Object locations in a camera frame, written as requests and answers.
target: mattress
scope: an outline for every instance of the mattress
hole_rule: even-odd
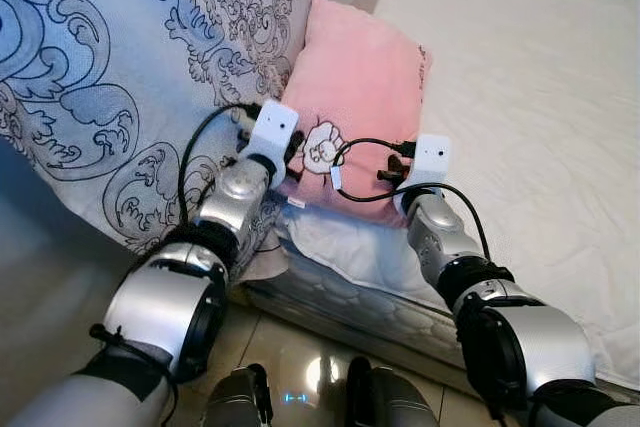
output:
[[[375,10],[433,52],[421,130],[451,138],[447,180],[478,209],[494,261],[583,326],[600,378],[636,390],[637,5],[379,0]],[[464,208],[452,202],[473,235]],[[420,277],[401,230],[293,207],[280,228],[327,272],[404,298],[396,316],[404,306],[444,308]],[[292,275],[298,282],[288,289],[307,288],[299,273]],[[331,295],[348,301],[339,289]],[[352,307],[354,316],[370,308]]]

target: bed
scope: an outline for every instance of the bed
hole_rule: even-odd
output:
[[[448,182],[474,202],[494,260],[583,326],[599,379],[636,391],[637,2],[375,8],[433,53],[421,131],[451,138]],[[288,206],[278,233],[289,268],[249,283],[256,305],[426,374],[428,359],[463,367],[451,318],[403,231]]]

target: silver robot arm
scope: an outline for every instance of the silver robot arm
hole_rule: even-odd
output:
[[[104,348],[10,426],[158,425],[171,388],[175,393],[176,383],[206,369],[226,310],[230,270],[264,195],[284,178],[297,119],[290,109],[265,103],[242,158],[216,178],[192,221],[130,271],[102,324],[92,327]]]
[[[453,312],[469,381],[494,417],[506,410],[535,427],[638,425],[640,406],[596,388],[580,326],[489,262],[439,192],[401,200],[422,275]]]

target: pink cushion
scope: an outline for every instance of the pink cushion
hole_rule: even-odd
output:
[[[354,7],[312,0],[305,48],[282,102],[300,113],[306,141],[289,167],[302,173],[281,192],[363,219],[402,225],[392,202],[356,203],[332,188],[329,169],[340,146],[359,137],[390,142],[418,134],[424,78],[430,56],[394,27]],[[345,155],[343,188],[360,197],[391,190],[376,179],[393,152],[356,145]]]

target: white sheet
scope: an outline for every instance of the white sheet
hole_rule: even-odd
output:
[[[376,8],[434,54],[421,127],[451,137],[448,181],[476,205],[494,260],[581,323],[599,377],[634,389],[637,2],[380,0]],[[285,218],[301,252],[349,280],[443,305],[399,247],[401,233],[336,219]],[[357,243],[343,242],[354,235]]]

